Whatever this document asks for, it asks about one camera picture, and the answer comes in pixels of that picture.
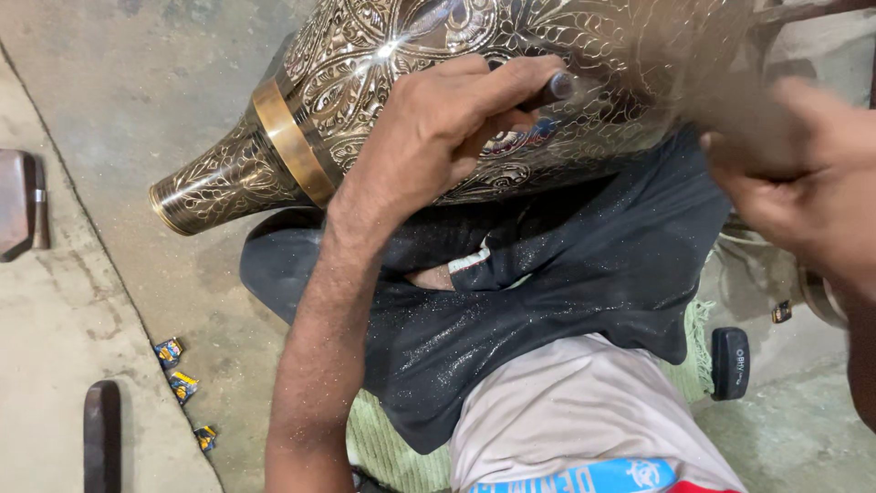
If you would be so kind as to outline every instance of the white t-shirt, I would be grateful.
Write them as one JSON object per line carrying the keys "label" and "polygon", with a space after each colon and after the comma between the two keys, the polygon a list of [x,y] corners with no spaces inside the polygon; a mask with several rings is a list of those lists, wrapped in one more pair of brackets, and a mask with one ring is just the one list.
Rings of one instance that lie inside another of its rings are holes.
{"label": "white t-shirt", "polygon": [[450,440],[453,491],[744,492],[648,352],[591,334],[494,371]]}

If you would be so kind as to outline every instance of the brass vase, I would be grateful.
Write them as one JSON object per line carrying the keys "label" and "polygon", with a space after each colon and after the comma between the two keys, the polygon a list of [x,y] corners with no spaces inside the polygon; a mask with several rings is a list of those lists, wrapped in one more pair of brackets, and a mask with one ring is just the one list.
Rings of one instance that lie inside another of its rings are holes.
{"label": "brass vase", "polygon": [[191,235],[279,207],[325,207],[399,76],[469,53],[491,65],[558,54],[596,93],[491,140],[436,204],[534,193],[618,171],[651,148],[678,101],[724,74],[751,0],[321,0],[237,126],[150,188]]}

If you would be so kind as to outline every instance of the green towel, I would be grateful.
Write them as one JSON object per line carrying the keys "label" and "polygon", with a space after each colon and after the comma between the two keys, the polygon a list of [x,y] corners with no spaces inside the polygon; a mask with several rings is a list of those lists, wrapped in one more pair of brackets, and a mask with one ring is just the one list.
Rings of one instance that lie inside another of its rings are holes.
{"label": "green towel", "polygon": [[[660,362],[663,374],[688,403],[697,401],[714,388],[711,356],[706,348],[703,326],[713,302],[690,302],[684,312],[688,358],[678,366]],[[359,390],[347,421],[347,454],[350,464],[400,493],[433,493],[450,488],[450,454],[443,445],[429,455],[420,455],[396,433],[380,402]]]}

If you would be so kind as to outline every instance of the hand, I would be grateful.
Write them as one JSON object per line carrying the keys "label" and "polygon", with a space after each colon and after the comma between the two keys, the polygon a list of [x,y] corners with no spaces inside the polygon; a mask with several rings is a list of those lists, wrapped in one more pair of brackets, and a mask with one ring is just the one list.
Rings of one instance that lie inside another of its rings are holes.
{"label": "hand", "polygon": [[835,286],[876,301],[876,111],[853,108],[800,79],[774,88],[804,125],[801,176],[772,182],[746,175],[755,158],[723,136],[702,144],[710,172],[742,218],[764,238]]}
{"label": "hand", "polygon": [[487,140],[530,128],[537,116],[515,109],[565,69],[553,55],[520,57],[490,71],[469,54],[402,75],[356,165],[328,208],[381,232],[394,229],[451,189],[477,165]]}

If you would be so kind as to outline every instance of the red fabric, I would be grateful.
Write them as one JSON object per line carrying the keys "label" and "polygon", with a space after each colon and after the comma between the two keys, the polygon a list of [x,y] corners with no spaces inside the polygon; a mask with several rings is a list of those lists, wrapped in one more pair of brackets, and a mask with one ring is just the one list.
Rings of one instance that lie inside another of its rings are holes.
{"label": "red fabric", "polygon": [[708,489],[703,488],[702,486],[696,486],[694,483],[689,481],[679,481],[676,484],[672,485],[672,488],[669,489],[668,493],[739,493],[735,489],[724,489],[718,491],[717,489]]}

